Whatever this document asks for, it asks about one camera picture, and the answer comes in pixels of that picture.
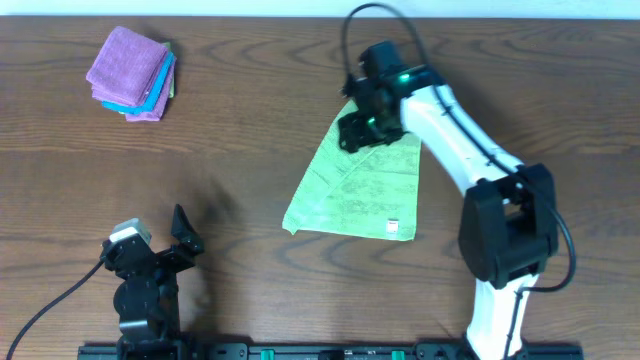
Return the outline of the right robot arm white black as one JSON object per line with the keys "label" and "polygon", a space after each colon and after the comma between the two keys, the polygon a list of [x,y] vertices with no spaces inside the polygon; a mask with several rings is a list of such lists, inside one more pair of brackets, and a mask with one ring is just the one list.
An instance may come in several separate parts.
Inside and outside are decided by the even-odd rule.
{"label": "right robot arm white black", "polygon": [[363,77],[347,76],[355,112],[339,120],[339,145],[355,153],[420,138],[463,197],[458,246],[476,279],[474,309],[463,342],[434,358],[580,359],[578,345],[527,344],[521,327],[528,297],[564,289],[576,251],[556,208],[551,172],[525,165],[495,143],[456,101],[429,65],[409,67],[389,41],[359,58]]}

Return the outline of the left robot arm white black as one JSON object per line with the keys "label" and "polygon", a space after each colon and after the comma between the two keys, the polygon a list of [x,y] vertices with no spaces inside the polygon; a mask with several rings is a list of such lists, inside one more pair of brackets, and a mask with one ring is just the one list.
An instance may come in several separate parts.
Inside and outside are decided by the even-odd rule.
{"label": "left robot arm white black", "polygon": [[177,274],[195,266],[204,242],[183,207],[174,207],[171,235],[177,242],[155,252],[151,233],[138,218],[114,227],[100,260],[123,282],[113,306],[119,315],[118,359],[191,359],[197,348],[180,330]]}

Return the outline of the green microfiber cloth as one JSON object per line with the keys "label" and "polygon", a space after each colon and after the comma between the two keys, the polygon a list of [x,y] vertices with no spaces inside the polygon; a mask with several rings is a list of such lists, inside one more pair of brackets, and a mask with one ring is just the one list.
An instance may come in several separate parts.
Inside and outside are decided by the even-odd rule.
{"label": "green microfiber cloth", "polygon": [[334,121],[311,160],[282,228],[394,241],[417,229],[420,153],[412,134],[350,154],[339,147]]}

